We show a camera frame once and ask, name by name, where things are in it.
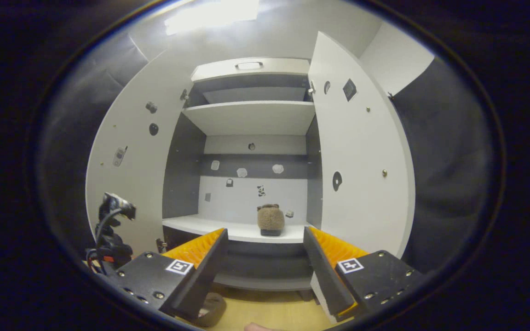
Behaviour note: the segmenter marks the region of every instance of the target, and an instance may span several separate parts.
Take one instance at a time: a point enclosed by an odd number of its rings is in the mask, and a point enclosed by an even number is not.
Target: ceiling
[[[191,73],[197,65],[225,59],[311,58],[318,31],[359,57],[381,23],[373,14],[339,0],[260,0],[256,20],[166,34],[166,19],[202,2],[141,19],[128,33],[147,59],[166,51],[174,65],[189,67]]]

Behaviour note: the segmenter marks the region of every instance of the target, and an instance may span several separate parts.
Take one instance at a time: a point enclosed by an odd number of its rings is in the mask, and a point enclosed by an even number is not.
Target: wire
[[[89,269],[91,271],[94,271],[93,263],[92,263],[93,258],[91,257],[92,253],[97,253],[97,250],[92,249],[92,250],[88,251],[87,254],[86,254],[85,260],[87,261],[87,266],[89,267]]]
[[[107,221],[111,220],[113,216],[116,216],[117,214],[120,214],[122,212],[122,208],[114,209],[107,214],[101,222],[99,222],[99,228],[97,228],[97,233],[95,234],[95,249],[99,249],[101,246],[101,231],[105,227],[105,224]]]
[[[105,272],[105,266],[104,262],[102,261],[101,256],[99,256],[99,253],[97,252],[97,249],[101,247],[101,233],[103,232],[103,228],[105,227],[105,224],[113,218],[113,216],[116,216],[117,214],[120,214],[124,209],[118,208],[114,209],[107,214],[101,222],[99,222],[99,228],[97,228],[97,233],[95,234],[95,253],[97,255],[97,261],[99,261],[99,265],[101,266],[101,272],[103,272],[105,275],[107,273]]]

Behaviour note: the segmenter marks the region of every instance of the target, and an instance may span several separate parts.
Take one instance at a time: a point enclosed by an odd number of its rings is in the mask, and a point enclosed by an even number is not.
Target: black sticker
[[[149,126],[149,132],[151,132],[151,136],[156,136],[156,134],[158,133],[158,125],[151,123],[151,125]]]
[[[347,84],[343,87],[343,92],[345,92],[345,97],[347,97],[347,102],[351,101],[353,96],[357,94],[357,87],[355,86],[355,83],[349,78],[347,81]]]
[[[152,103],[150,101],[147,102],[146,109],[148,109],[151,112],[151,114],[156,113],[156,106],[155,106],[154,103]]]
[[[343,178],[340,175],[340,172],[336,171],[333,175],[333,188],[334,191],[339,190],[339,186],[343,183]]]

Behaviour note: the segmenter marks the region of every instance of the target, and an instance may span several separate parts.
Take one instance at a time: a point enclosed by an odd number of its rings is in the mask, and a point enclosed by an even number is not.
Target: ceiling light
[[[167,35],[201,27],[219,27],[257,18],[259,0],[220,0],[182,9],[165,21]]]

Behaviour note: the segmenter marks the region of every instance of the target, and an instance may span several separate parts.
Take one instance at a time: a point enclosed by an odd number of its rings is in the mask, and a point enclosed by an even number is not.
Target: cabinet handle
[[[235,64],[234,67],[237,70],[252,70],[252,69],[261,69],[263,67],[263,62],[244,62]]]

